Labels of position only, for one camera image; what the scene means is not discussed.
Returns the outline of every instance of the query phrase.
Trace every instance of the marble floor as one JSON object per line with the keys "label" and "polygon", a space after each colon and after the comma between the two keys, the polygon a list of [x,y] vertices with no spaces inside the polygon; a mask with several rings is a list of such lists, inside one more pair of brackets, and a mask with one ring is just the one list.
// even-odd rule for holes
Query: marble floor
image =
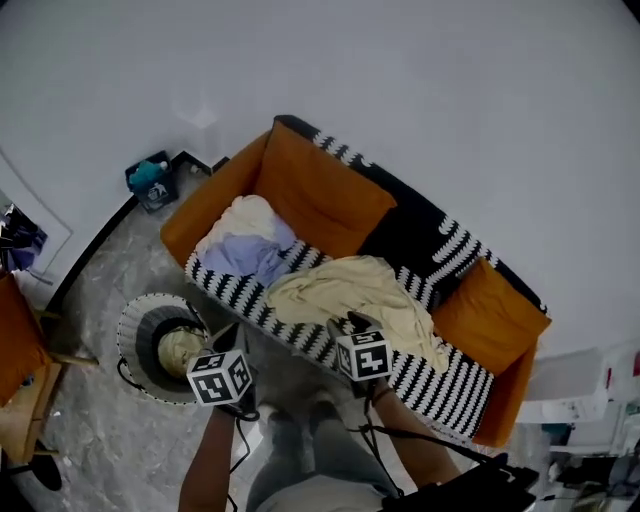
{"label": "marble floor", "polygon": [[[181,200],[205,179],[181,170]],[[91,258],[64,300],[63,320],[51,335],[51,349],[95,356],[100,366],[66,368],[42,435],[48,448],[60,451],[56,461],[62,490],[51,492],[28,473],[14,478],[39,512],[177,510],[180,486],[210,411],[157,402],[125,384],[116,372],[116,326],[126,303],[148,292],[174,293],[190,300],[213,332],[232,320],[185,281],[160,241],[160,227],[178,204],[152,215],[137,206]],[[363,423],[361,403],[339,382],[306,361],[292,358],[286,349],[257,332],[251,331],[250,344],[261,396],[286,402],[285,397],[303,397],[322,384],[338,397],[348,425]],[[270,451],[268,441],[260,442],[254,427],[243,426],[250,432],[253,452],[231,476],[230,493],[240,510]],[[405,491],[412,491],[415,487],[391,443],[380,438],[382,458],[392,477]],[[243,454],[238,440],[235,445],[234,459]],[[548,450],[537,427],[516,428],[508,451],[513,463],[545,471]],[[461,469],[469,468],[461,457],[455,460]],[[536,489],[541,493],[543,487],[540,483]]]}

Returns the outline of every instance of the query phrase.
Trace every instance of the wooden chair leg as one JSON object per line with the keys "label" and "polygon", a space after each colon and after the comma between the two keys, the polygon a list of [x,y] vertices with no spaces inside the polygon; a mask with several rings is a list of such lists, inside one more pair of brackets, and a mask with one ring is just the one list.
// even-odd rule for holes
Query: wooden chair leg
{"label": "wooden chair leg", "polygon": [[60,455],[58,450],[34,450],[33,455]]}
{"label": "wooden chair leg", "polygon": [[56,352],[49,352],[49,355],[53,357],[59,363],[77,364],[79,366],[99,366],[100,362],[95,358],[67,356],[65,354],[58,354]]}
{"label": "wooden chair leg", "polygon": [[44,311],[41,309],[35,310],[35,315],[38,319],[40,318],[51,318],[52,320],[61,320],[62,317],[58,313],[52,313],[51,311]]}

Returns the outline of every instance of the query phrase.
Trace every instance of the trash bin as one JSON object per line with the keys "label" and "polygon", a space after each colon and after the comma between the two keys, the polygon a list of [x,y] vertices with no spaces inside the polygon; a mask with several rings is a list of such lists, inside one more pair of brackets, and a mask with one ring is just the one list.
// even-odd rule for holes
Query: trash bin
{"label": "trash bin", "polygon": [[169,160],[169,156],[165,151],[160,151],[149,158],[145,158],[145,160],[153,164],[166,162],[167,169],[156,179],[136,186],[132,186],[131,183],[129,183],[129,177],[136,172],[142,161],[132,165],[124,173],[127,179],[127,188],[138,198],[143,208],[148,213],[151,213],[178,199],[178,191],[173,177],[171,160]]}

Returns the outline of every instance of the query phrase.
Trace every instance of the jeans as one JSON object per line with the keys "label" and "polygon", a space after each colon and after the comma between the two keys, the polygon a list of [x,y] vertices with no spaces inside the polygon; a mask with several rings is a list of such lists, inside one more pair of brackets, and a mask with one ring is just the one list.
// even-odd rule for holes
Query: jeans
{"label": "jeans", "polygon": [[247,512],[256,509],[276,492],[315,475],[372,485],[385,496],[398,497],[397,491],[378,461],[362,448],[347,431],[338,412],[329,402],[319,402],[311,411],[315,471],[303,473],[302,431],[285,412],[269,417],[273,452],[249,491]]}

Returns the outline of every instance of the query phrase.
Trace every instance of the person's arm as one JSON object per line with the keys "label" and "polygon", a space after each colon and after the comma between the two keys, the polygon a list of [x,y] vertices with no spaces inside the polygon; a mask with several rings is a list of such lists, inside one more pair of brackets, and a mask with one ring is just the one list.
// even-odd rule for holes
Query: person's arm
{"label": "person's arm", "polygon": [[[373,399],[376,412],[385,427],[436,437],[420,423],[395,392],[390,391],[382,395],[386,389],[386,381],[378,383]],[[400,439],[393,436],[391,442],[402,465],[418,488],[433,483],[444,484],[460,475],[444,446],[421,439]]]}
{"label": "person's arm", "polygon": [[180,491],[179,512],[224,512],[229,492],[229,465],[234,419],[213,409],[200,447]]}

